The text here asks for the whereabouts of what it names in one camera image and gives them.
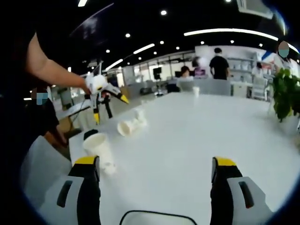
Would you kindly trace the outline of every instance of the yellow cap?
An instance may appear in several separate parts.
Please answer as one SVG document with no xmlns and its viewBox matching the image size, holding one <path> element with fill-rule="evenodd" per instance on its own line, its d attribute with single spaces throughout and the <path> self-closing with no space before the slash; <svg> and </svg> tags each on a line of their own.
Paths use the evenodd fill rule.
<svg viewBox="0 0 300 225">
<path fill-rule="evenodd" d="M 122 100 L 123 102 L 126 102 L 127 104 L 129 104 L 129 101 L 128 101 L 128 99 L 127 99 L 127 97 L 126 97 L 125 95 L 122 95 L 122 96 L 121 96 L 121 100 Z"/>
</svg>

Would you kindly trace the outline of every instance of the chair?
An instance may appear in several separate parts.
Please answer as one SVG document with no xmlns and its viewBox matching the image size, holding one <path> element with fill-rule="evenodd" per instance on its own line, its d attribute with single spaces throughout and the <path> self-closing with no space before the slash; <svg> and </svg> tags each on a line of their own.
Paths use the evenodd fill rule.
<svg viewBox="0 0 300 225">
<path fill-rule="evenodd" d="M 206 79 L 209 94 L 231 96 L 231 84 L 228 80 Z"/>
<path fill-rule="evenodd" d="M 194 81 L 178 81 L 180 91 L 193 91 Z"/>
<path fill-rule="evenodd" d="M 37 210 L 45 200 L 48 188 L 62 175 L 68 175 L 72 164 L 48 141 L 39 136 L 31 145 L 21 166 L 20 183 L 26 197 Z"/>
<path fill-rule="evenodd" d="M 265 78 L 254 77 L 251 97 L 267 101 L 266 86 L 267 80 Z"/>
</svg>

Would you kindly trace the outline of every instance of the dark hair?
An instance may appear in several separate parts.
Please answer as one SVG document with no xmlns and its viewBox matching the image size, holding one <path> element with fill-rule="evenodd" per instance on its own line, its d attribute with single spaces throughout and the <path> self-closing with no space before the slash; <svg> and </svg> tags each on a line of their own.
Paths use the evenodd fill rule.
<svg viewBox="0 0 300 225">
<path fill-rule="evenodd" d="M 189 68 L 187 66 L 181 67 L 181 75 L 184 74 L 187 71 L 189 71 Z"/>
<path fill-rule="evenodd" d="M 256 66 L 257 66 L 258 68 L 260 68 L 260 69 L 263 67 L 262 64 L 261 64 L 260 62 L 257 62 Z"/>
<path fill-rule="evenodd" d="M 220 48 L 215 48 L 215 53 L 221 53 L 222 52 L 222 49 Z"/>
</svg>

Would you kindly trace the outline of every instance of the desk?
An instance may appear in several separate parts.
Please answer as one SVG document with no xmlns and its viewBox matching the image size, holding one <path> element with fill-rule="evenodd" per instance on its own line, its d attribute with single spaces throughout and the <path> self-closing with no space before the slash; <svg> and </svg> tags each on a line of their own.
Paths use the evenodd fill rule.
<svg viewBox="0 0 300 225">
<path fill-rule="evenodd" d="M 117 225 L 128 210 L 185 215 L 209 225 L 213 156 L 231 158 L 278 210 L 300 172 L 292 140 L 267 118 L 269 103 L 246 98 L 171 93 L 143 106 L 149 125 L 129 138 L 117 133 L 112 118 L 100 132 L 111 143 L 118 172 L 101 174 L 100 218 Z M 84 133 L 70 139 L 71 160 L 85 156 Z"/>
</svg>

